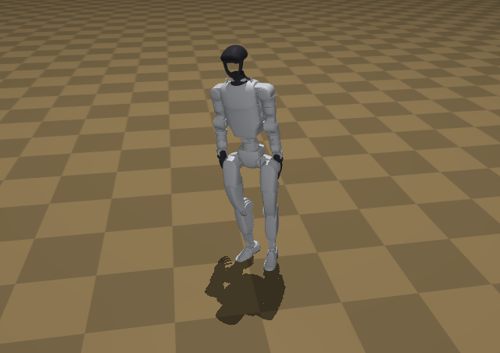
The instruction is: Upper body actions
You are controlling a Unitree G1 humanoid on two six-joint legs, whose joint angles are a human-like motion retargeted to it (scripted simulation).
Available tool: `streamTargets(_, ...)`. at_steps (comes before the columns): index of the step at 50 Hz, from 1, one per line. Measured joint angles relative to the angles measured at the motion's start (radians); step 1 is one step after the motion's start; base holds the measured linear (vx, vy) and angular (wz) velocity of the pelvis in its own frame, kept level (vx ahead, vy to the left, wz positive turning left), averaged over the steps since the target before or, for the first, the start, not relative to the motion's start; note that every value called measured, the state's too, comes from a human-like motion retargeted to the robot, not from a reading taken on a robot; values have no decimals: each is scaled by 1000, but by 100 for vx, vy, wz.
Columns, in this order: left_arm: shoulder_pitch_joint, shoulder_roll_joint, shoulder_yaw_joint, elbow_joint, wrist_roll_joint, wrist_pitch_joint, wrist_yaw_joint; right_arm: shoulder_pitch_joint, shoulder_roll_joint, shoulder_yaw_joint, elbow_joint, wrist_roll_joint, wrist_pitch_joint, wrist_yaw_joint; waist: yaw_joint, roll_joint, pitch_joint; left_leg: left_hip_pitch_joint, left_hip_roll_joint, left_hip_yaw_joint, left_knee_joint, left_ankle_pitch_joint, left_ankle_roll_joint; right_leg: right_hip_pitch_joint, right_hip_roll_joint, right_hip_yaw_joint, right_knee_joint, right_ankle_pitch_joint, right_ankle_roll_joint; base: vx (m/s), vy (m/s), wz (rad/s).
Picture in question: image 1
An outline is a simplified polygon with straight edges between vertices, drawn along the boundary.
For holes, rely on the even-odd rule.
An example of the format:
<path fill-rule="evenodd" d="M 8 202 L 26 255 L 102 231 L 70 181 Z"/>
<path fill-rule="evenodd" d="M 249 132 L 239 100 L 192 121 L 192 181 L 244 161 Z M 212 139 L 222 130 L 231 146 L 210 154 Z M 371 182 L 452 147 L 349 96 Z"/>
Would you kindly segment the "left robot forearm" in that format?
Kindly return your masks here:
<path fill-rule="evenodd" d="M 270 141 L 270 150 L 272 152 L 272 158 L 275 154 L 278 154 L 280 156 L 280 159 L 282 159 L 283 151 L 281 150 L 280 129 L 276 120 L 274 121 L 274 130 L 275 133 L 267 134 Z"/>

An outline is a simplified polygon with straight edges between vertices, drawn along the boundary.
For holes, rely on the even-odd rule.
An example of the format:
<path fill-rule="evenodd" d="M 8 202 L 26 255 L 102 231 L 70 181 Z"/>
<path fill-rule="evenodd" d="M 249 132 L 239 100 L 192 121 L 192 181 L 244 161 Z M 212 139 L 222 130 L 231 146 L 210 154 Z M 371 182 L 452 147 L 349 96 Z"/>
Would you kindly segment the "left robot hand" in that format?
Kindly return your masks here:
<path fill-rule="evenodd" d="M 278 154 L 275 154 L 273 156 L 273 159 L 280 163 L 280 172 L 281 172 L 283 157 L 282 157 L 282 159 L 280 159 L 280 156 Z M 278 173 L 278 179 L 279 179 L 279 176 L 280 176 L 280 172 Z"/>

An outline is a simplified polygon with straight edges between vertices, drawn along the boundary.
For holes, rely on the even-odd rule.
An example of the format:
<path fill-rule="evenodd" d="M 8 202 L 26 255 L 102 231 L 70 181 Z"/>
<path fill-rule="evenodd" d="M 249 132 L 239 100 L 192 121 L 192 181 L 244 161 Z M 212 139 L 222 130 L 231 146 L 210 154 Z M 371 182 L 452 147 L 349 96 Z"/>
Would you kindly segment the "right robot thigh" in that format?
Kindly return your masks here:
<path fill-rule="evenodd" d="M 244 198 L 243 181 L 240 174 L 238 152 L 229 154 L 223 161 L 223 182 L 230 203 L 240 213 L 248 215 L 253 208 L 253 202 Z"/>

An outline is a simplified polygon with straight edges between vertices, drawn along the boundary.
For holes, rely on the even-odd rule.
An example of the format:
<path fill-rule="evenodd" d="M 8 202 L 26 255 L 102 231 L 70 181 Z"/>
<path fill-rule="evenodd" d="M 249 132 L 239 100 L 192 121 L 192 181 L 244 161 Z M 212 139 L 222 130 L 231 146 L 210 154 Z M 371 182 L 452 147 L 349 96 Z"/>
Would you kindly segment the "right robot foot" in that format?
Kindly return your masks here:
<path fill-rule="evenodd" d="M 243 262 L 243 261 L 251 258 L 259 249 L 260 249 L 259 242 L 254 241 L 254 247 L 251 249 L 249 249 L 249 246 L 244 247 L 244 249 L 241 251 L 241 253 L 236 257 L 236 261 Z"/>

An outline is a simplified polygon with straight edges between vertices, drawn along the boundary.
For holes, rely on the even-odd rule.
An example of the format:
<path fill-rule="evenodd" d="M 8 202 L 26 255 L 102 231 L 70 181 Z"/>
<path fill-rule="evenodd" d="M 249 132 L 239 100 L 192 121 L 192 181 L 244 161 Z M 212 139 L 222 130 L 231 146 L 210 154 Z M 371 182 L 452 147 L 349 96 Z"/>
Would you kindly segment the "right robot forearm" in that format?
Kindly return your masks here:
<path fill-rule="evenodd" d="M 220 156 L 220 152 L 222 150 L 224 150 L 227 154 L 227 129 L 222 130 L 215 127 L 214 129 L 216 134 L 216 146 L 217 146 L 216 152 L 218 156 Z"/>

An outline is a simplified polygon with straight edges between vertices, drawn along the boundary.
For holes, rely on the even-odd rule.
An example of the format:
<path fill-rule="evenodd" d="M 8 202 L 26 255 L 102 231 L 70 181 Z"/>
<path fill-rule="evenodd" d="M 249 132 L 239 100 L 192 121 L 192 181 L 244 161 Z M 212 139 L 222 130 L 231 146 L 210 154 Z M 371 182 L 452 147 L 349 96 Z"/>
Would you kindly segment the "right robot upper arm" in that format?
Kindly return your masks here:
<path fill-rule="evenodd" d="M 216 118 L 214 119 L 213 126 L 219 129 L 226 129 L 228 127 L 228 122 L 226 114 L 223 108 L 223 103 L 220 97 L 220 88 L 223 83 L 217 84 L 209 92 L 210 98 L 212 99 L 213 108 L 216 113 Z"/>

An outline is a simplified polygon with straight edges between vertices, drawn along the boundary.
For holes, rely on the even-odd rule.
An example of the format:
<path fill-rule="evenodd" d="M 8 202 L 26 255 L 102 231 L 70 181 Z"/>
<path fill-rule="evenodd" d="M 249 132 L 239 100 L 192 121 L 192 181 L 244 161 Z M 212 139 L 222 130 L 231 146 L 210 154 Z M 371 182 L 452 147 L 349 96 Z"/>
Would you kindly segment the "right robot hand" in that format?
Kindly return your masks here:
<path fill-rule="evenodd" d="M 227 157 L 227 154 L 226 154 L 226 152 L 225 152 L 224 150 L 222 150 L 222 151 L 220 152 L 220 156 L 218 156 L 218 155 L 217 155 L 217 158 L 218 158 L 218 159 L 219 159 L 219 161 L 220 161 L 220 166 L 221 166 L 221 168 L 223 168 L 223 161 L 225 160 L 225 158 L 226 158 L 226 157 Z"/>

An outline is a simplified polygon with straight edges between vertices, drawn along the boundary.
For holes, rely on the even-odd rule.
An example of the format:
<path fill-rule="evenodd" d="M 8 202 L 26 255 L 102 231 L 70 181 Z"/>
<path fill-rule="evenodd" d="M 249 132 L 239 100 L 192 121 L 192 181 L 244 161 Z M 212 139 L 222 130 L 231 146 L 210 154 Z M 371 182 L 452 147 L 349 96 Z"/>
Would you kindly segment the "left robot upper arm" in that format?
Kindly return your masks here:
<path fill-rule="evenodd" d="M 262 100 L 263 111 L 266 120 L 263 121 L 263 130 L 267 133 L 275 133 L 274 121 L 276 120 L 276 101 L 275 101 L 275 88 L 272 84 L 257 83 L 255 85 L 255 92 L 260 100 Z"/>

